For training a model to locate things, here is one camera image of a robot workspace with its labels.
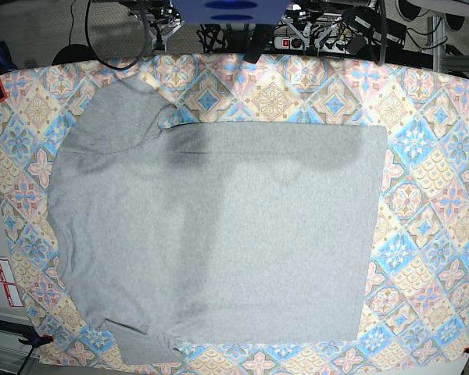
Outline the grey T-shirt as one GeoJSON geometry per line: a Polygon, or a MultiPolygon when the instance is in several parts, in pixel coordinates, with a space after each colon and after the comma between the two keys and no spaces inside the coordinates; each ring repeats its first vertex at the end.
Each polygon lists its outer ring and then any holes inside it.
{"type": "Polygon", "coordinates": [[[58,274],[128,364],[192,344],[356,338],[381,126],[190,123],[137,77],[99,88],[48,186],[58,274]]]}

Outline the black power strip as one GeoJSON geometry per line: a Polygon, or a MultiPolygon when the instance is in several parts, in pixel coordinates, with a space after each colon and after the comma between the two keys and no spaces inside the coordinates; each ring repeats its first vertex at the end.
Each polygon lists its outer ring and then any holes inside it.
{"type": "Polygon", "coordinates": [[[367,41],[362,37],[336,37],[331,36],[327,39],[308,40],[309,45],[305,46],[304,41],[296,36],[277,36],[273,37],[272,47],[280,53],[300,54],[300,55],[319,55],[319,54],[339,54],[356,55],[364,47],[367,47],[367,41]]]}

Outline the black round base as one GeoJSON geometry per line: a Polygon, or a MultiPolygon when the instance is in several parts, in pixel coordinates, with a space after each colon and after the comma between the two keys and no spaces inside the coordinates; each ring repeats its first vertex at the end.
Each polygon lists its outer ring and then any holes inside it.
{"type": "Polygon", "coordinates": [[[79,63],[95,60],[95,55],[87,45],[71,44],[62,48],[52,60],[52,65],[79,63]]]}

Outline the patterned tablecloth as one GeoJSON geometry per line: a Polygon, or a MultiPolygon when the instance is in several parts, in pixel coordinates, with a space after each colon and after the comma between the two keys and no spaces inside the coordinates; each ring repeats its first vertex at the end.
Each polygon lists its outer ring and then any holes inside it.
{"type": "Polygon", "coordinates": [[[378,221],[358,338],[185,345],[183,362],[126,365],[66,295],[46,220],[54,155],[95,91],[97,62],[2,76],[0,206],[27,321],[54,341],[43,363],[152,374],[360,374],[461,366],[469,347],[469,80],[371,62],[161,55],[135,73],[178,109],[173,123],[290,120],[385,127],[378,221]]]}

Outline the white red labels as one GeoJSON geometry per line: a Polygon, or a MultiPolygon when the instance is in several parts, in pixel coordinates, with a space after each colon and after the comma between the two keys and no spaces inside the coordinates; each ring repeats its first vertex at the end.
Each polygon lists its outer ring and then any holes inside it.
{"type": "Polygon", "coordinates": [[[23,307],[23,301],[13,276],[12,267],[6,258],[0,258],[0,288],[10,308],[23,307]]]}

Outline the black clamp bottom left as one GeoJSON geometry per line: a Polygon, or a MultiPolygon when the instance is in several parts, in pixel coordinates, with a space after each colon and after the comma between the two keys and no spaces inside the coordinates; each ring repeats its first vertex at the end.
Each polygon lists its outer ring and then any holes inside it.
{"type": "Polygon", "coordinates": [[[29,345],[32,348],[40,348],[43,345],[52,343],[53,338],[50,336],[39,336],[37,334],[23,334],[18,338],[18,342],[24,345],[29,345]]]}

